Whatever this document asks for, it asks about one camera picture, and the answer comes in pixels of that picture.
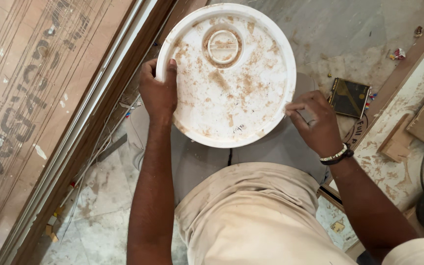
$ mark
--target black bracelet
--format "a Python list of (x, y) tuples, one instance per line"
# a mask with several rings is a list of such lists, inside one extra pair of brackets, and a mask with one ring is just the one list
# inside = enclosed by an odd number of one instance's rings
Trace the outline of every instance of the black bracelet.
[(343, 160), (345, 158), (352, 157), (353, 154), (354, 154), (354, 151), (350, 149), (349, 144), (345, 143), (345, 145), (348, 146), (348, 149), (341, 156), (339, 156), (335, 160), (320, 161), (320, 162), (322, 162), (322, 164), (325, 165), (325, 166), (331, 166), (331, 165), (334, 165), (334, 164), (338, 164), (341, 160)]

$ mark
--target grey pants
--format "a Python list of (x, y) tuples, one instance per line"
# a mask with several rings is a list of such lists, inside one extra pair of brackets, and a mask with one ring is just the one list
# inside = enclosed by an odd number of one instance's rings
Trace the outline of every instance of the grey pants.
[[(313, 79), (304, 74), (297, 74), (294, 98), (317, 89), (318, 85)], [(308, 122), (309, 115), (301, 114)], [(133, 164), (137, 169), (140, 169), (143, 161), (148, 124), (149, 117), (144, 106), (132, 111), (127, 126), (127, 137)], [(330, 174), (327, 166), (321, 164), (318, 155), (303, 141), (288, 117), (260, 140), (232, 150), (192, 142), (173, 126), (171, 157), (175, 205), (204, 179), (228, 166), (230, 155), (232, 165), (245, 162), (282, 164), (307, 172), (320, 184), (324, 183)]]

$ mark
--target forearm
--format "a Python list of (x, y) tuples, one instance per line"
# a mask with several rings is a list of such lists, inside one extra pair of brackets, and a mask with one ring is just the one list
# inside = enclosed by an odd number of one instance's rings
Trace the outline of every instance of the forearm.
[(344, 210), (361, 243), (382, 260), (394, 247), (417, 238), (403, 214), (355, 159), (330, 166)]
[(133, 259), (138, 250), (150, 248), (165, 252), (161, 256), (170, 259), (173, 218), (171, 123), (150, 123), (145, 157), (132, 201), (128, 260)]

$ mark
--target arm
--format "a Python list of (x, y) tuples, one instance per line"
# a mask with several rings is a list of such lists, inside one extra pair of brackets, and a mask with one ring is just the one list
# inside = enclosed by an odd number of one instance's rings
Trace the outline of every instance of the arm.
[[(310, 125), (297, 110), (313, 116)], [(301, 95), (286, 106), (304, 141), (321, 158), (330, 157), (343, 148), (336, 115), (320, 91)], [(353, 158), (330, 166), (351, 226), (361, 243), (376, 259), (382, 261), (394, 247), (417, 238), (403, 214)]]
[(127, 264), (172, 264), (174, 190), (171, 172), (172, 115), (178, 102), (176, 62), (166, 82), (156, 81), (156, 60), (142, 66), (140, 94), (150, 116), (148, 142), (132, 201)]

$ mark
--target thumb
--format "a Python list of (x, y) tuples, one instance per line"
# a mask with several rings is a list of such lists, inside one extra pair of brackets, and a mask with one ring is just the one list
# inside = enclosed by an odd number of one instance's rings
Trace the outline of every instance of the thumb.
[(306, 133), (309, 130), (309, 125), (304, 120), (302, 115), (300, 115), (300, 113), (296, 110), (286, 110), (286, 115), (291, 118), (292, 123), (294, 123), (294, 126), (297, 128), (300, 135)]
[(166, 81), (164, 82), (168, 87), (176, 89), (176, 74), (178, 66), (174, 59), (170, 59), (170, 63), (166, 67)]

